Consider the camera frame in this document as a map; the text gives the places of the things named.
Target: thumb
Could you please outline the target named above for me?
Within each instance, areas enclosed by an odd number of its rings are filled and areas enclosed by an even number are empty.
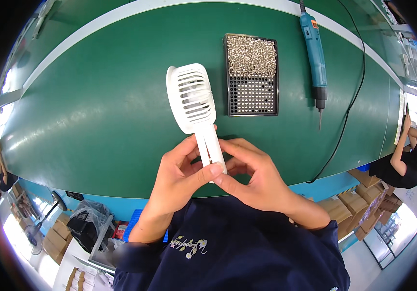
[[[222,188],[226,193],[235,196],[241,201],[242,198],[245,198],[250,191],[249,187],[239,183],[235,178],[226,174],[220,174],[213,180],[213,182],[217,184],[218,187]]]
[[[224,170],[223,165],[220,162],[216,162],[201,168],[196,173],[186,178],[189,188],[192,188],[194,192],[201,186],[207,184],[215,177],[217,177]]]

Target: finger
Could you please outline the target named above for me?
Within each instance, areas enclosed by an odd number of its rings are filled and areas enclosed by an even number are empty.
[[[238,158],[232,157],[226,162],[226,169],[229,171],[234,167],[246,166],[245,162],[240,161]]]
[[[183,160],[182,165],[179,168],[185,177],[188,177],[194,173],[192,170],[192,165],[187,159]]]
[[[201,186],[207,184],[216,178],[219,174],[221,174],[223,169],[223,165],[220,162],[207,165],[206,167],[201,168],[199,171],[184,179],[183,183],[185,183],[185,187],[188,190],[194,193]]]
[[[213,179],[213,182],[217,184],[218,187],[222,188],[226,193],[237,197],[244,203],[246,200],[249,200],[252,195],[251,189],[249,189],[248,186],[239,183],[235,178],[229,175],[222,173]]]
[[[194,159],[196,159],[198,156],[200,156],[200,152],[199,152],[199,148],[197,147],[197,148],[195,148],[191,153],[189,153],[188,155],[187,155],[187,157],[188,157],[188,160],[190,161],[190,162],[192,162]]]
[[[247,167],[234,167],[230,170],[228,170],[228,173],[231,177],[236,176],[237,174],[246,174],[247,173]]]
[[[230,170],[228,170],[228,173],[231,177],[234,177],[237,174],[248,174],[249,176],[253,176],[254,171],[249,166],[237,166]]]
[[[192,167],[192,171],[195,173],[199,171],[201,168],[203,168],[204,166],[202,165],[202,161],[198,161],[198,162],[193,163],[191,167]]]
[[[246,163],[254,171],[257,170],[263,164],[263,155],[253,152],[250,149],[243,148],[237,144],[229,143],[225,140],[219,140],[219,142],[220,147],[223,148],[225,152],[237,158],[241,162]]]
[[[259,148],[257,148],[252,143],[248,142],[247,140],[245,140],[243,138],[234,138],[234,139],[227,140],[227,142],[237,144],[237,145],[239,145],[243,148],[250,149],[253,152],[256,152],[256,153],[259,153],[259,154],[264,154],[263,151],[261,151]]]
[[[180,163],[188,154],[191,154],[197,147],[195,135],[191,135],[184,139],[175,148],[165,154],[167,160]]]

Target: red box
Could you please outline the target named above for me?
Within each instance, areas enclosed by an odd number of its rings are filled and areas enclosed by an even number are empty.
[[[113,233],[113,238],[119,238],[123,240],[124,232],[126,231],[129,221],[119,221],[118,226],[116,227],[115,233]]]

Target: blue screwdriver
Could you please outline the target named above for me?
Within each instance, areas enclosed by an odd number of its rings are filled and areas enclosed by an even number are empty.
[[[308,61],[312,72],[312,98],[320,113],[319,130],[322,128],[322,111],[328,95],[326,83],[325,57],[323,56],[322,40],[318,31],[317,21],[305,11],[304,1],[300,0],[300,26],[307,45]]]

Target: black plastic tray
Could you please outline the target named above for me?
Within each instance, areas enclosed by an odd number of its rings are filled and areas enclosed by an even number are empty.
[[[225,47],[226,76],[228,89],[228,116],[276,116],[278,115],[278,45],[275,40],[248,36],[261,40],[273,41],[276,50],[276,73],[273,78],[265,76],[230,75],[228,69],[227,36],[223,38]]]

